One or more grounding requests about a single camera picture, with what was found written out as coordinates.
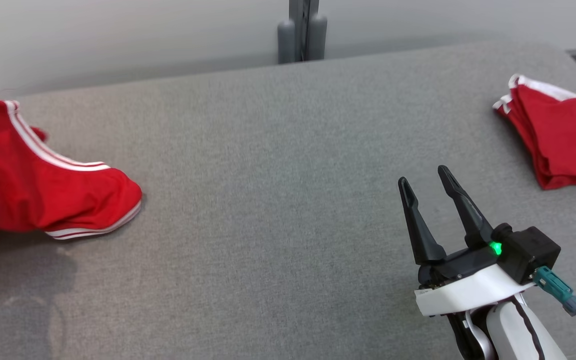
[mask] teal connector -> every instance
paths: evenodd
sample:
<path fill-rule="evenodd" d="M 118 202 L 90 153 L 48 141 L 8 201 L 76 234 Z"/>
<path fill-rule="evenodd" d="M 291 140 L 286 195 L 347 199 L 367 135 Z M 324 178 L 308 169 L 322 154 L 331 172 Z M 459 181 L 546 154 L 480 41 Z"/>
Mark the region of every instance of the teal connector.
<path fill-rule="evenodd" d="M 537 268 L 532 274 L 532 281 L 554 296 L 571 317 L 576 315 L 576 296 L 572 293 L 572 287 L 563 282 L 548 266 Z"/>

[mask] green led indicator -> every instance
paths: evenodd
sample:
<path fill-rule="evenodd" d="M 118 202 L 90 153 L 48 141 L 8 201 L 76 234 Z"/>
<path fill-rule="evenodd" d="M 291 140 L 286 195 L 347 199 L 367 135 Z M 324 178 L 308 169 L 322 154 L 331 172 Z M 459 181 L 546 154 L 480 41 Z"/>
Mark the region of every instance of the green led indicator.
<path fill-rule="evenodd" d="M 490 246 L 490 248 L 494 250 L 495 254 L 501 255 L 501 243 L 498 243 L 496 241 L 490 241 L 488 246 Z"/>

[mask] gray table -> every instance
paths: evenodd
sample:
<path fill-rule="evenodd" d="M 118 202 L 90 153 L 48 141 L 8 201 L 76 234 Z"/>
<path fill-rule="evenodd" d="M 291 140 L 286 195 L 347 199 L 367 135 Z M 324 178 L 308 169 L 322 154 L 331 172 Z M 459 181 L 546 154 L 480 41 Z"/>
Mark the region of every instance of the gray table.
<path fill-rule="evenodd" d="M 28 123 L 144 190 L 112 234 L 0 236 L 0 359 L 457 359 L 420 315 L 397 179 L 464 247 L 446 164 L 493 226 L 537 226 L 576 292 L 576 187 L 542 191 L 494 114 L 513 73 L 576 92 L 576 64 L 494 42 L 21 98 Z M 526 298 L 570 359 L 576 318 Z"/>

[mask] red garment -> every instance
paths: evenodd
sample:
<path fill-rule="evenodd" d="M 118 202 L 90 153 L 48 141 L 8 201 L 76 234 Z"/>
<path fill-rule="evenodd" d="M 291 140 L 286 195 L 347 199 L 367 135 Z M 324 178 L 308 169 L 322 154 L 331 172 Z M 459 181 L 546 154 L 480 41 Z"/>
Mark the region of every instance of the red garment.
<path fill-rule="evenodd" d="M 494 103 L 532 155 L 542 188 L 576 185 L 576 93 L 515 74 L 510 94 Z"/>
<path fill-rule="evenodd" d="M 142 191 L 103 162 L 77 162 L 50 150 L 0 100 L 0 230 L 42 230 L 55 239 L 101 235 L 128 223 Z"/>

